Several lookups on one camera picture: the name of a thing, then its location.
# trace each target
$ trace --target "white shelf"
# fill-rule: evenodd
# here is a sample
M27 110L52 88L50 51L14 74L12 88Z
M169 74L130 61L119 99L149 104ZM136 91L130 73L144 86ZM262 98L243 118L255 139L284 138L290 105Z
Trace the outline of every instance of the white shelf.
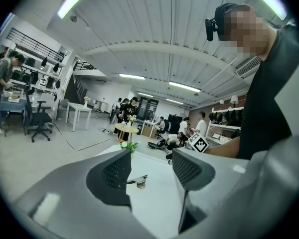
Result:
M20 84L20 85L25 85L26 84L25 82L13 80L13 79L10 79L10 81L13 82L13 83L16 83L16 84ZM53 89L48 89L48 88L46 88L44 86L40 86L40 85L31 84L31 87L36 88L36 89L40 89L40 90L43 90L43 91L54 92Z
M215 142L215 143L218 143L220 145L224 144L224 142L222 142L222 141L220 141L220 140L218 140L216 138L213 138L213 137L210 137L210 136L206 136L206 138L209 139L209 140L211 140L211 141L213 141L213 142Z
M21 53L21 54L27 56L27 57L34 58L34 59L37 60L37 61L40 61L40 62L43 61L43 59L38 58L38 57L36 57L36 56L33 56L33 55L31 55L30 53L27 53L26 51L20 50L20 49L18 49L18 48L15 48L14 50L17 51L18 53ZM60 66L60 67L64 67L63 64L61 64L60 62L57 62L57 61L55 60L55 64L56 64L56 63L59 63L59 66ZM47 64L47 65L50 65L50 66L52 66L52 67L55 66L55 65L51 64L50 62L46 62L46 64Z
M47 75L47 76L49 76L49 77L51 77L51 78L54 78L54 79L57 79L57 80L60 79L60 77L58 77L58 76L56 76L56 75L46 73L46 72L44 72L44 71L42 71L42 70L40 70L40 69L34 68L34 67L32 67L32 66L28 66L28 65L24 65L24 64L23 64L22 67L27 68L27 69L32 70L32 71L35 71L35 72L39 72L40 74Z
M237 108L232 108L232 109L225 109L225 110L218 110L218 111L213 111L213 113L225 113L225 112L230 112L230 111L238 111L242 110L244 107L237 107Z
M240 126L231 126L231 125L218 125L218 124L213 124L211 123L210 126L217 126L217 127L221 127L221 128L225 128L225 129L240 129Z

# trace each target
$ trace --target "lamp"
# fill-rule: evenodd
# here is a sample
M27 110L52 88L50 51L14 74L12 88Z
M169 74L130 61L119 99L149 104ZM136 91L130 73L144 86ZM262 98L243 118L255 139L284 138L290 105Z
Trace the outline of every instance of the lamp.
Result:
M235 108L236 104L238 104L238 96L232 95L230 103L233 104Z

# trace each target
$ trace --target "vr headset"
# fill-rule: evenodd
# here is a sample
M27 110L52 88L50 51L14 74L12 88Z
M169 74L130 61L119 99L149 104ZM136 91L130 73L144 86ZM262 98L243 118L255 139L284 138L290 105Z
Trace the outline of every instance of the vr headset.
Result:
M215 18L205 19L205 27L206 27L207 40L211 42L214 39L214 32L217 32L218 30L218 28L216 27Z

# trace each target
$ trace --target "table leg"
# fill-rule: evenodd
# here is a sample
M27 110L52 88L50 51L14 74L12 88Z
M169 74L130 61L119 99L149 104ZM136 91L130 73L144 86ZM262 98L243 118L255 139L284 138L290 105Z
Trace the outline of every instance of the table leg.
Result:
M120 141L121 137L122 137L123 131L120 132L120 136L118 138L118 142Z
M65 123L69 122L69 113L70 113L70 105L68 104L68 108L66 109L66 115L65 115Z
M144 126L145 126L145 122L143 122L142 130L141 130L141 135L143 135Z
M79 120L80 120L80 115L81 115L81 111L79 111L79 114L78 114L78 119L77 119L77 123L79 123Z
M87 121L86 121L85 130L88 130L89 123L90 123L90 117L91 117L91 111L89 111L89 114L88 114L88 119L87 119Z
M77 118L77 116L78 116L78 110L76 109L76 110L75 110L75 114L74 114L73 128L72 128L72 131L73 131L73 132L75 131L76 118Z
M150 134L149 134L150 138L151 138L151 133L153 133L153 128L154 128L154 126L151 127L151 131L150 131Z

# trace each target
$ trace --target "gray shirt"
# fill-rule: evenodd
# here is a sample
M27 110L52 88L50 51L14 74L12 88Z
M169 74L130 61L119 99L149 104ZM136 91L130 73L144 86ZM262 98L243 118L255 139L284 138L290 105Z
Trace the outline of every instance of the gray shirt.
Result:
M9 58L3 58L0 60L0 79L3 79L5 82L10 80L12 74L12 62ZM3 91L3 85L0 84L0 94Z

